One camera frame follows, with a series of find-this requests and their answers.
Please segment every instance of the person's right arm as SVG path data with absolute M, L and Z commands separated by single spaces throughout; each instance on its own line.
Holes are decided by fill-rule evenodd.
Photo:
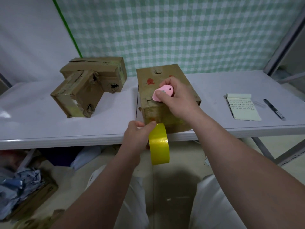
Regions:
M 247 228 L 305 228 L 305 186 L 228 133 L 197 105 L 174 77 L 174 97 L 157 92 L 171 112 L 191 125 L 220 187 Z

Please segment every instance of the forearm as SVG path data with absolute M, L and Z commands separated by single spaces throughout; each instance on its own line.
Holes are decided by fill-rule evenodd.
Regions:
M 136 159 L 121 148 L 52 228 L 113 228 L 137 165 Z
M 248 228 L 298 228 L 304 186 L 202 111 L 190 125 L 228 200 Z

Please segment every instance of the green and white checkered cloth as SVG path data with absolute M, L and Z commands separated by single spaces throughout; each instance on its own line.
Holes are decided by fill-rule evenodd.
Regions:
M 263 69 L 305 0 L 56 0 L 83 57 L 185 73 Z

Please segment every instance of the yellow tape roll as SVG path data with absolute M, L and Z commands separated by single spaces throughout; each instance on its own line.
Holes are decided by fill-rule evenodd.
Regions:
M 148 139 L 152 165 L 169 163 L 170 148 L 168 147 L 168 139 L 164 124 L 157 124 L 157 126 L 150 132 Z

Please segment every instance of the person's left hand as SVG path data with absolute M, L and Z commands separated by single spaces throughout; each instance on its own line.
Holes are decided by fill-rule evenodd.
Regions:
M 145 150 L 148 142 L 148 135 L 155 128 L 157 123 L 155 121 L 145 125 L 140 121 L 130 121 L 128 128 L 124 133 L 121 149 L 124 153 L 129 153 L 132 157 L 139 157 L 140 153 Z

